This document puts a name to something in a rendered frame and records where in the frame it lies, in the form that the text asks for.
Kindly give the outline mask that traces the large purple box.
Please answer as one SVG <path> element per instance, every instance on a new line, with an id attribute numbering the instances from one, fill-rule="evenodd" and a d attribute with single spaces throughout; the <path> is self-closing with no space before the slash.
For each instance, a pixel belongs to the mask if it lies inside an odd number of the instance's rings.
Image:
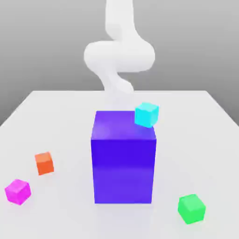
<path id="1" fill-rule="evenodd" d="M 133 111 L 96 111 L 91 134 L 94 201 L 152 202 L 156 135 L 135 124 Z"/>

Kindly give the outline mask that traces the small green cube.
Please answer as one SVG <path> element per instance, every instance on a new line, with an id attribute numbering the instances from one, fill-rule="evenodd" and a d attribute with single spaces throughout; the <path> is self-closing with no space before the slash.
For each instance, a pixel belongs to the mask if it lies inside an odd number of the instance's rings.
<path id="1" fill-rule="evenodd" d="M 186 224 L 192 224 L 204 219 L 206 206 L 196 194 L 179 198 L 178 213 Z"/>

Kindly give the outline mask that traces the small cyan cube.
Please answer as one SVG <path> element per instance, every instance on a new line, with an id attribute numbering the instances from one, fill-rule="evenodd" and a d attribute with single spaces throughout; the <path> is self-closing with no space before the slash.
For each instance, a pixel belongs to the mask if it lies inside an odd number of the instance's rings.
<path id="1" fill-rule="evenodd" d="M 135 108 L 135 124 L 152 128 L 158 121 L 159 106 L 151 103 L 141 103 Z"/>

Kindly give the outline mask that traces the small orange cube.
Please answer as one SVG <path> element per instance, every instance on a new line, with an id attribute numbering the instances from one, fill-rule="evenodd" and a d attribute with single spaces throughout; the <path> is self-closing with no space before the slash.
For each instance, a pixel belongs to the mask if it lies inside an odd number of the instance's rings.
<path id="1" fill-rule="evenodd" d="M 38 175 L 54 172 L 54 164 L 50 152 L 35 155 Z"/>

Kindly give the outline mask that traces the small magenta cube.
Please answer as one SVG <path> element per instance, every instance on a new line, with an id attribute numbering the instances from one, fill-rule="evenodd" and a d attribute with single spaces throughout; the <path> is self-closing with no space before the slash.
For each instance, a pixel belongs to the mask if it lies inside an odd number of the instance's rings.
<path id="1" fill-rule="evenodd" d="M 5 194 L 8 201 L 22 205 L 31 196 L 30 185 L 26 181 L 15 179 L 5 188 Z"/>

